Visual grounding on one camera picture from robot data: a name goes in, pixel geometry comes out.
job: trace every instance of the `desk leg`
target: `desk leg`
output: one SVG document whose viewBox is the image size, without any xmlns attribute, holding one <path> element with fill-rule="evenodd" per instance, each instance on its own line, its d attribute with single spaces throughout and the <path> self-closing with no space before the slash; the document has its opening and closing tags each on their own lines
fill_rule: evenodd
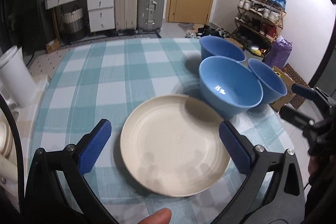
<svg viewBox="0 0 336 224">
<path fill-rule="evenodd" d="M 59 36 L 59 30 L 58 30 L 58 24 L 57 24 L 57 18 L 56 18 L 56 10 L 55 10 L 55 8 L 51 9 L 51 14 L 52 14 L 52 23 L 54 25 L 54 30 L 55 30 L 56 38 L 58 39 L 59 42 L 61 42 L 61 38 Z"/>
</svg>

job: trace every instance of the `white shoe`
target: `white shoe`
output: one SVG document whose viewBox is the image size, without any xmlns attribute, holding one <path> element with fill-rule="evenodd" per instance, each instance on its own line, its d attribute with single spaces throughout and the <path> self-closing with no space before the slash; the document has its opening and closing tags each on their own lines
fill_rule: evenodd
<svg viewBox="0 0 336 224">
<path fill-rule="evenodd" d="M 248 11 L 250 8 L 253 6 L 253 1 L 251 0 L 246 0 L 243 9 Z"/>
<path fill-rule="evenodd" d="M 274 24 L 277 24 L 280 20 L 280 14 L 274 12 L 274 11 L 271 11 L 269 16 L 268 16 L 268 20 L 270 22 L 273 22 Z"/>
<path fill-rule="evenodd" d="M 243 8 L 246 0 L 239 0 L 238 7 Z"/>
<path fill-rule="evenodd" d="M 265 7 L 262 17 L 265 19 L 268 19 L 270 13 L 271 13 L 271 10 Z"/>
</svg>

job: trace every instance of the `dark blue bowl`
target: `dark blue bowl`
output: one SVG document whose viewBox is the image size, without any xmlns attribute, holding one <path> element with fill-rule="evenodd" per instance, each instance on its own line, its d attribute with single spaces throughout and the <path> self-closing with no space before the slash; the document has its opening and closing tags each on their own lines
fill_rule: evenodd
<svg viewBox="0 0 336 224">
<path fill-rule="evenodd" d="M 201 44 L 202 60 L 214 55 L 229 57 L 239 62 L 246 60 L 243 50 L 223 38 L 209 35 L 202 37 L 199 43 Z"/>
<path fill-rule="evenodd" d="M 259 105 L 263 98 L 263 88 L 253 72 L 223 56 L 202 61 L 199 88 L 203 99 L 225 119 Z"/>
<path fill-rule="evenodd" d="M 287 95 L 285 83 L 268 65 L 254 58 L 249 59 L 247 62 L 251 71 L 260 80 L 264 90 L 261 104 L 270 104 Z"/>
</svg>

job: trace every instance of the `white desk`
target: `white desk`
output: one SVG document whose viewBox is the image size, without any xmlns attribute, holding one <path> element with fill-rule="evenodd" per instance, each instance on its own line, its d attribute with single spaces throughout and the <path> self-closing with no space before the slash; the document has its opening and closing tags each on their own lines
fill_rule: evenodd
<svg viewBox="0 0 336 224">
<path fill-rule="evenodd" d="M 60 41 L 55 7 L 75 0 L 45 0 L 46 10 L 52 9 L 52 20 L 57 39 Z M 91 32 L 115 28 L 114 0 L 87 0 Z"/>
</svg>

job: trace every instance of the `purple bag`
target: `purple bag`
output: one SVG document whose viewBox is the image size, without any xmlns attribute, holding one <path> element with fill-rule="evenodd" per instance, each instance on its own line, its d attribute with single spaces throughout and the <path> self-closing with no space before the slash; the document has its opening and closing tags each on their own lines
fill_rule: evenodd
<svg viewBox="0 0 336 224">
<path fill-rule="evenodd" d="M 275 40 L 271 50 L 264 59 L 264 63 L 273 68 L 282 69 L 292 52 L 292 42 L 288 42 L 281 35 Z"/>
</svg>

